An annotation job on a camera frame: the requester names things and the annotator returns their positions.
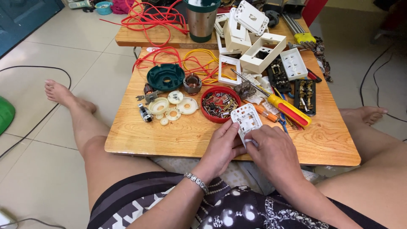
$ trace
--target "foot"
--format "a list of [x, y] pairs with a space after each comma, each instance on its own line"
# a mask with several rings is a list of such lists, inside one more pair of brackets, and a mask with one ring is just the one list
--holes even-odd
[[356, 109], [339, 109], [341, 116], [352, 116], [360, 119], [367, 125], [374, 124], [377, 120], [381, 119], [383, 115], [387, 114], [386, 108], [374, 107], [374, 106], [362, 106]]
[[68, 88], [52, 79], [45, 81], [45, 94], [47, 95], [48, 100], [57, 102], [68, 109], [75, 106], [81, 106], [92, 114], [96, 111], [95, 104], [74, 96]]

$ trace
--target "orange screwdriver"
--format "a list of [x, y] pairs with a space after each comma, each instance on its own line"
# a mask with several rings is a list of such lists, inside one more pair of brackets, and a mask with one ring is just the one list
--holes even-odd
[[[243, 100], [243, 103], [250, 103], [250, 102], [247, 101], [247, 100]], [[275, 123], [276, 123], [276, 122], [278, 122], [278, 121], [280, 120], [277, 116], [275, 116], [274, 114], [269, 113], [268, 111], [264, 110], [264, 109], [261, 108], [259, 105], [256, 105], [256, 104], [253, 104], [253, 103], [252, 103], [252, 105], [254, 106], [254, 108], [256, 109], [256, 111], [257, 111], [259, 114], [261, 114], [262, 116], [264, 116], [264, 117], [270, 119], [272, 122], [275, 122]]]
[[[242, 76], [240, 73], [236, 72], [234, 69], [230, 69], [232, 72], [234, 72], [236, 75], [240, 76], [240, 78], [249, 81], [246, 79], [244, 76]], [[280, 112], [284, 113], [286, 116], [291, 118], [294, 122], [298, 123], [302, 127], [307, 127], [311, 124], [311, 118], [306, 116], [304, 113], [302, 113], [299, 109], [295, 108], [295, 106], [291, 105], [289, 102], [281, 99], [275, 94], [269, 94], [267, 91], [262, 90], [258, 86], [256, 86], [254, 83], [250, 82], [251, 85], [260, 91], [261, 93], [265, 94], [268, 96], [267, 102], [271, 103], [273, 106], [277, 108]]]

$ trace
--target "patterned shorts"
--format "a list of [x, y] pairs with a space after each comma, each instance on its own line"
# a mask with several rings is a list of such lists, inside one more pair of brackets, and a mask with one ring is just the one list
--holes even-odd
[[[96, 201], [88, 229], [125, 229], [162, 200], [184, 176], [172, 172], [147, 172], [123, 179]], [[277, 192], [268, 196], [247, 186], [231, 188], [214, 179], [192, 222], [192, 229], [206, 228], [334, 228], [292, 208]], [[385, 228], [355, 210], [330, 199], [363, 228]]]

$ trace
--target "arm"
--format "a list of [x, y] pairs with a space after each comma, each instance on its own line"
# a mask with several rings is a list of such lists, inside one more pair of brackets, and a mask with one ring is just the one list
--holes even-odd
[[[206, 185], [218, 177], [236, 156], [246, 153], [240, 138], [235, 139], [239, 125], [229, 120], [217, 129], [200, 162], [191, 171]], [[195, 182], [184, 178], [159, 203], [142, 214], [127, 229], [187, 229], [204, 197], [203, 190]]]
[[263, 125], [249, 132], [245, 139], [247, 152], [276, 190], [298, 211], [337, 228], [361, 228], [302, 174], [297, 150], [290, 138], [279, 127]]

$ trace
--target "red lid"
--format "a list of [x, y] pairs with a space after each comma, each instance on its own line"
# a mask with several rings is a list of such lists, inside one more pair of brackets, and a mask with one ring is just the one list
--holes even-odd
[[241, 105], [240, 98], [239, 98], [239, 96], [236, 94], [236, 92], [235, 92], [234, 90], [232, 90], [232, 89], [230, 89], [230, 88], [227, 88], [227, 87], [223, 87], [223, 86], [212, 87], [212, 88], [206, 90], [206, 91], [203, 93], [203, 95], [202, 95], [202, 97], [201, 97], [201, 111], [202, 111], [203, 115], [204, 115], [207, 119], [209, 119], [210, 121], [212, 121], [212, 122], [214, 122], [214, 123], [225, 123], [227, 120], [230, 119], [230, 117], [224, 118], [224, 119], [223, 119], [223, 118], [214, 117], [214, 116], [208, 114], [208, 113], [205, 111], [204, 106], [202, 105], [202, 102], [204, 101], [204, 98], [206, 97], [206, 95], [207, 95], [208, 93], [211, 93], [211, 92], [214, 93], [214, 94], [216, 94], [216, 93], [221, 93], [221, 92], [230, 94], [230, 95], [237, 101], [238, 107], [240, 107], [240, 105]]

